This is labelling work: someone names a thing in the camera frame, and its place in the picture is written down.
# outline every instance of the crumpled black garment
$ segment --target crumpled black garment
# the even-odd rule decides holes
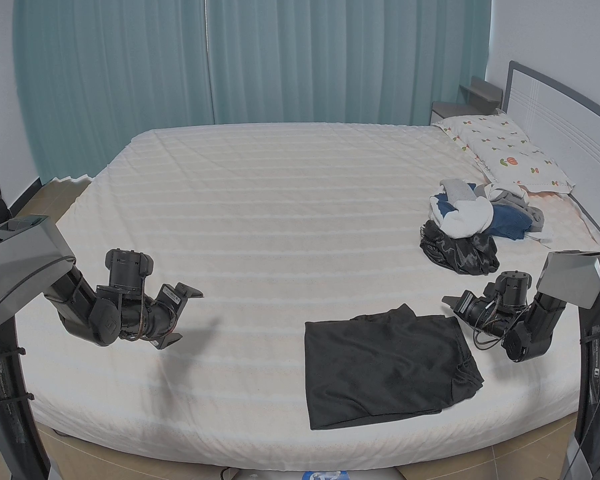
[[[476,233],[468,238],[451,238],[433,220],[420,229],[420,247],[433,263],[458,274],[478,276],[496,272],[500,262],[492,236]]]
[[[456,318],[417,317],[407,304],[306,322],[304,361],[312,430],[439,413],[484,382]]]

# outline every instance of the white bed sheet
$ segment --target white bed sheet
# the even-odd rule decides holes
[[[184,338],[164,351],[121,340],[98,348],[33,300],[17,321],[37,420],[158,459],[353,470],[471,451],[575,411],[578,318],[568,307],[540,358],[513,364],[501,347],[474,350],[485,382],[472,399],[437,415],[309,429],[305,321],[402,303],[449,314],[443,295],[495,279],[457,275],[419,249],[429,196],[451,177],[483,180],[435,127],[224,125],[135,137],[58,226],[94,287],[107,282],[106,251],[120,247],[153,257],[149,295],[182,281],[205,298],[188,303]],[[600,249],[568,198],[532,204],[552,224],[554,248]],[[549,249],[496,243],[500,270],[528,271],[535,285]]]

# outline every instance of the white pillow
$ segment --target white pillow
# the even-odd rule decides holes
[[[573,183],[554,160],[529,142],[513,120],[497,116],[448,117],[435,123],[471,153],[492,183],[516,183],[529,192],[568,194]]]

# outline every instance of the baseboard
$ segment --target baseboard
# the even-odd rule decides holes
[[[26,189],[22,193],[20,197],[18,197],[16,202],[11,205],[11,208],[9,208],[11,215],[16,217],[16,215],[20,213],[20,210],[24,208],[24,205],[27,204],[33,196],[36,195],[40,188],[42,188],[42,183],[40,182],[40,178],[38,178],[31,184],[31,186],[28,189]]]

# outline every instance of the curtain fold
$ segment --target curtain fold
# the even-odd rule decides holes
[[[138,133],[213,124],[204,0],[15,0],[40,179],[96,175]]]
[[[491,0],[208,0],[216,123],[428,124],[486,69]]]

